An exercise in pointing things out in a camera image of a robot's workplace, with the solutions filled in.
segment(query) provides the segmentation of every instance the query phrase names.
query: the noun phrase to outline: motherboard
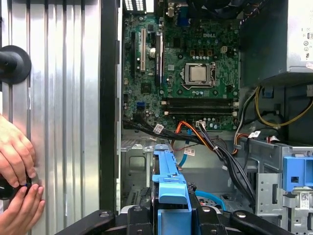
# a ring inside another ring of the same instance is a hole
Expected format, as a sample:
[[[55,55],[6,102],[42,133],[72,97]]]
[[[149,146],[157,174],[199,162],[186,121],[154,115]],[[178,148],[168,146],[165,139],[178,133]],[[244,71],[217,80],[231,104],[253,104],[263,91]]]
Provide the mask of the motherboard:
[[[129,15],[124,21],[123,117],[175,130],[180,120],[208,131],[237,128],[237,20]]]

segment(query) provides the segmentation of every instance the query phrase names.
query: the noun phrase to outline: finger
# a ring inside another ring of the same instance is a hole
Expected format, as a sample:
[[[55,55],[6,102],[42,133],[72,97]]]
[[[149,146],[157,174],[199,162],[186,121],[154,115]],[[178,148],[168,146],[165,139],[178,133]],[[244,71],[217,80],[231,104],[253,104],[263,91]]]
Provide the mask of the finger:
[[[20,140],[24,144],[24,146],[28,149],[30,156],[33,159],[33,162],[35,162],[35,149],[34,149],[34,146],[32,145],[32,143],[29,141],[28,138],[26,138],[25,135],[22,135],[20,137]]]
[[[44,208],[45,208],[45,201],[41,201],[39,203],[39,206],[37,208],[37,211],[34,215],[34,217],[32,218],[32,220],[30,221],[30,223],[28,224],[27,228],[26,228],[26,232],[28,232],[40,219],[41,215],[44,212]]]
[[[1,150],[1,153],[4,155],[4,157],[8,160],[8,162],[12,166],[20,184],[25,185],[26,173],[25,173],[24,163],[20,155],[10,144],[6,144],[0,150]]]
[[[4,213],[1,215],[3,216],[4,220],[1,220],[1,223],[4,223],[5,225],[10,225],[12,221],[16,218],[16,216],[19,214],[25,194],[26,194],[27,187],[21,187],[20,190],[17,192],[15,197],[12,199],[8,209],[4,211]]]
[[[20,140],[13,142],[12,145],[15,148],[15,150],[17,151],[17,153],[20,155],[20,157],[24,163],[24,167],[26,169],[27,175],[30,178],[34,178],[36,176],[36,172],[35,172],[35,168],[34,168],[34,162],[33,162],[33,159],[31,157],[28,149]]]
[[[31,208],[34,205],[34,201],[36,198],[38,187],[39,186],[37,184],[35,184],[29,189],[28,194],[26,195],[26,197],[23,201],[20,212],[17,215],[16,219],[14,220],[14,224],[16,224],[16,226],[23,223],[26,220],[26,218],[28,217],[28,214],[30,213]]]
[[[30,223],[30,221],[32,220],[32,218],[35,216],[36,211],[38,209],[39,203],[41,201],[41,197],[43,196],[43,192],[44,192],[44,187],[39,187],[37,194],[36,194],[36,198],[34,200],[34,204],[31,208],[30,213],[28,214],[27,218],[25,219],[25,221],[23,222],[23,226],[22,227],[27,227],[28,224]]]
[[[16,174],[8,162],[8,160],[0,153],[0,174],[7,180],[7,182],[14,188],[17,188],[20,183]]]

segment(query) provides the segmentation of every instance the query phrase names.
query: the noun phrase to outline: expansion slot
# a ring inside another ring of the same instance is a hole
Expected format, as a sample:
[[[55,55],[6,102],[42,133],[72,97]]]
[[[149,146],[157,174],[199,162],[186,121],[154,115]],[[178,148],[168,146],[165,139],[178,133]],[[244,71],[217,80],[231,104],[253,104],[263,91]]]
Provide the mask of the expansion slot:
[[[147,30],[145,28],[141,29],[141,57],[140,57],[140,71],[144,72],[146,70],[146,37]]]
[[[136,67],[136,32],[131,33],[131,76],[135,78]]]
[[[156,35],[156,72],[155,83],[157,87],[162,84],[163,74],[163,34],[157,33]]]
[[[236,100],[219,98],[166,98],[162,102],[165,115],[233,116],[238,110]]]

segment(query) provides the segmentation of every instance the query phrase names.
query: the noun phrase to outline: screw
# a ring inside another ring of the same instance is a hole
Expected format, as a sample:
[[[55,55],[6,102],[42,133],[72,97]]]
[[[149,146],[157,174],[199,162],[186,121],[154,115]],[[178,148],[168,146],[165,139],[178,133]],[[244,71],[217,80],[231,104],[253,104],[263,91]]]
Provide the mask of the screw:
[[[103,213],[100,214],[100,217],[108,217],[108,216],[109,216],[109,214],[106,213],[106,212],[103,212]]]
[[[211,209],[209,207],[202,207],[202,210],[204,212],[210,212],[211,211]]]
[[[135,212],[138,212],[138,211],[140,212],[140,211],[142,211],[142,208],[136,207],[136,208],[134,209],[134,211],[135,211]]]
[[[246,215],[242,212],[237,212],[236,216],[238,216],[239,218],[246,218]]]

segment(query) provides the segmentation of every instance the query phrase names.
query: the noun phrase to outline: black plastic frame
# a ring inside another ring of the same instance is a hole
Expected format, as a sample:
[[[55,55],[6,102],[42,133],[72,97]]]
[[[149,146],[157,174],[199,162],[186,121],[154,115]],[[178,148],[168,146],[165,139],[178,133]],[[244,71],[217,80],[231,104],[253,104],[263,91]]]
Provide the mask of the black plastic frame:
[[[102,0],[100,45],[100,209],[116,204],[116,64],[118,64],[117,0]]]

